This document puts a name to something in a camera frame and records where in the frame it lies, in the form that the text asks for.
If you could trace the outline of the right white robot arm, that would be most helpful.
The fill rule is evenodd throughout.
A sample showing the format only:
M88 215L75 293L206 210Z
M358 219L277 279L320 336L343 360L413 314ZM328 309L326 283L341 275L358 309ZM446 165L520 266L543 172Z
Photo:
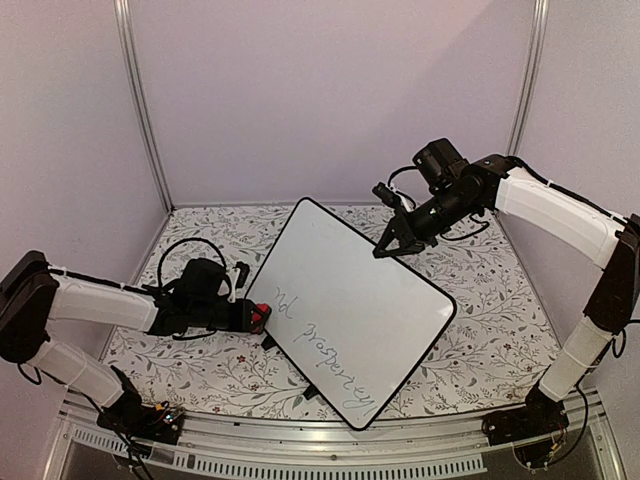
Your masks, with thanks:
M485 211L520 218L585 255L601 277L583 318L528 396L517 427L537 436L556 417L559 403L596 367L633 320L639 298L639 218L613 214L537 174L516 156L492 154L470 162L446 139L427 144L412 159L428 185L430 199L412 205L389 181L372 189L392 209L377 258L401 257L436 246L460 220Z

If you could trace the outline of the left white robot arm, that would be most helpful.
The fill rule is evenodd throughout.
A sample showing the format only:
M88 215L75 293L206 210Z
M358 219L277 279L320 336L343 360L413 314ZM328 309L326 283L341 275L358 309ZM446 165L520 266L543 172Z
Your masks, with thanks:
M148 426L148 412L114 369L53 338L51 321L106 324L150 336L179 337L189 329L261 333L271 314L264 303L238 296L249 268L205 258L187 262L167 284L142 288L52 267L28 252L1 282L1 357L30 365L91 398L128 434Z

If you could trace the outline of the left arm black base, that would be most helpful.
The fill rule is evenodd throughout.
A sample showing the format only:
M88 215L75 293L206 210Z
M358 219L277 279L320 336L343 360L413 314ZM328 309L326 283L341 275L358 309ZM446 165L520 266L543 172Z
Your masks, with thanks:
M110 407L102 407L97 425L123 437L176 445L184 424L184 409L167 401L145 405L137 392L124 392Z

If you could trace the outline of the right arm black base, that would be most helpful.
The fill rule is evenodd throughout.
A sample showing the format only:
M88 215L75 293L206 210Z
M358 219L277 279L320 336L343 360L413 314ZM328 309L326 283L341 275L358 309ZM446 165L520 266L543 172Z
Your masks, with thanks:
M491 446L522 442L514 449L527 469L547 467L564 442L569 419L562 401L553 401L534 385L523 406L496 410L482 419L481 429Z

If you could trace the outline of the white whiteboard black frame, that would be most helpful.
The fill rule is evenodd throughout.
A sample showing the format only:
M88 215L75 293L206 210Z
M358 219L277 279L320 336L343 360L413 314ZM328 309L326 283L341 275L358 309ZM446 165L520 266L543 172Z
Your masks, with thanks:
M451 295L311 198L294 206L247 295L266 332L353 430L382 413L456 314Z

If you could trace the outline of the red whiteboard eraser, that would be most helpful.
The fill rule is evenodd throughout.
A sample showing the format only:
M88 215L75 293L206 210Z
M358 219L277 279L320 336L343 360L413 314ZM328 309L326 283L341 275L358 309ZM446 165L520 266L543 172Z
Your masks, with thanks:
M255 304L251 313L250 332L254 334L262 333L270 315L271 308L267 304Z

